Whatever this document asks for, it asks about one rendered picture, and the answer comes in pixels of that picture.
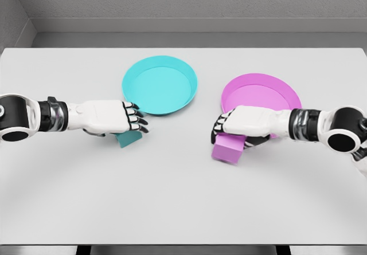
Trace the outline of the pink plate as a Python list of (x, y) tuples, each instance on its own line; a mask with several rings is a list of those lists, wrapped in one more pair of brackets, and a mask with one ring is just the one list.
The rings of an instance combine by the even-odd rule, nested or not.
[(241, 105), (275, 111), (302, 107), (298, 95), (287, 83), (262, 73), (238, 76), (223, 89), (221, 107), (224, 113)]

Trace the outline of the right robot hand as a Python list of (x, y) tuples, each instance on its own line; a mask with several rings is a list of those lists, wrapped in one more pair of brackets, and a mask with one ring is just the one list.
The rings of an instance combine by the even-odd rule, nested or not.
[(214, 123), (210, 141), (215, 144), (219, 134), (245, 136), (244, 148), (258, 146), (271, 138), (271, 119), (276, 111), (252, 106), (238, 106), (221, 114)]

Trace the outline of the cyan plate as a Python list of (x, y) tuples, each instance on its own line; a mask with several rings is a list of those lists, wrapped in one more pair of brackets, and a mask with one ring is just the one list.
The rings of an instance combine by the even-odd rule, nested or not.
[(168, 115), (188, 105), (196, 95), (194, 69), (172, 56), (152, 56), (132, 65), (122, 80), (127, 101), (152, 115)]

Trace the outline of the cyan block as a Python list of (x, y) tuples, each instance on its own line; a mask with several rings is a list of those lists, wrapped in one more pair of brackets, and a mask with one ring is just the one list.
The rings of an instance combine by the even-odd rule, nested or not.
[(124, 148), (142, 138), (142, 133), (140, 131), (127, 131), (124, 133), (118, 133), (114, 135), (121, 148)]

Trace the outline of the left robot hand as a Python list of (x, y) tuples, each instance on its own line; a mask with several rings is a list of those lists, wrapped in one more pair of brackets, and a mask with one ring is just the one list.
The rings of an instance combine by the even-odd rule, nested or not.
[(82, 129), (92, 135), (149, 132), (139, 107), (128, 101), (87, 101), (77, 107), (77, 113), (81, 116)]

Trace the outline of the pink block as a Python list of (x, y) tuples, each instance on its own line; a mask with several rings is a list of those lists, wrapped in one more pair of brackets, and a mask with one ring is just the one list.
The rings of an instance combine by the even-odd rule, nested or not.
[(244, 135), (218, 134), (213, 146), (212, 158), (237, 164), (243, 153), (245, 140)]

